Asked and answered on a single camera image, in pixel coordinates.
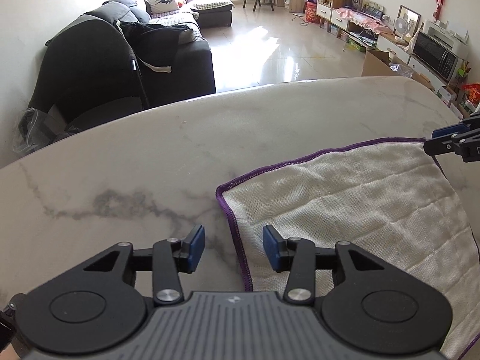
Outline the open cardboard box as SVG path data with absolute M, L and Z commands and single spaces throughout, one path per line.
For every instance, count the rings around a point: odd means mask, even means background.
M 390 58 L 385 51 L 367 50 L 361 72 L 362 77 L 406 77 L 422 84 L 430 91 L 434 91 L 431 81 L 415 72 L 399 58 Z

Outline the white printer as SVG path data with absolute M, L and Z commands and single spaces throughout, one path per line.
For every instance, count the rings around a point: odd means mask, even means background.
M 423 32 L 437 42 L 443 44 L 454 54 L 460 55 L 464 50 L 466 50 L 467 45 L 459 37 L 457 37 L 455 33 L 442 28 L 431 21 L 427 20 L 424 23 Z

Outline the grey footstool ottoman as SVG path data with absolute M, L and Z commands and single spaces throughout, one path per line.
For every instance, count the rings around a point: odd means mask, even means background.
M 201 29 L 230 27 L 233 22 L 231 0 L 192 0 L 187 6 L 197 14 Z

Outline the black microwave oven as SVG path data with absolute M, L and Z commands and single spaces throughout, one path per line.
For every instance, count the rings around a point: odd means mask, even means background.
M 462 68 L 464 60 L 454 54 L 442 41 L 419 31 L 412 55 L 428 66 L 443 81 L 451 81 Z

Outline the black clothing on sofa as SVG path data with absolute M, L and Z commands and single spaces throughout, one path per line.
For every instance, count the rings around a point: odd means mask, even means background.
M 185 24 L 165 26 L 119 20 L 115 24 L 137 60 L 152 72 L 171 73 L 179 47 L 196 40 L 194 30 Z

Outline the dark grey sofa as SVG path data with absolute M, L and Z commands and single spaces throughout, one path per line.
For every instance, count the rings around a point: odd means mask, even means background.
M 152 107 L 216 93 L 212 51 L 192 12 L 154 19 L 137 0 L 108 0 L 88 14 L 123 34 Z

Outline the small white desk fan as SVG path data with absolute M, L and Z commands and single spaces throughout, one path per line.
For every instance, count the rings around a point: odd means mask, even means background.
M 394 35 L 400 40 L 404 40 L 404 37 L 409 33 L 409 23 L 402 17 L 398 17 L 394 22 Z

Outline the white towel purple trim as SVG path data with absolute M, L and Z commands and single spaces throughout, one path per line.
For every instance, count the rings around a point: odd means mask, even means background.
M 453 308 L 442 347 L 479 355 L 479 245 L 458 194 L 420 139 L 322 150 L 241 175 L 216 191 L 249 291 L 282 292 L 263 228 L 331 248 L 352 242 L 439 290 Z

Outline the white horse print pillow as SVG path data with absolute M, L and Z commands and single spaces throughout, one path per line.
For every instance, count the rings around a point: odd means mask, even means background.
M 179 9 L 176 0 L 146 0 L 147 6 L 153 14 L 163 14 Z

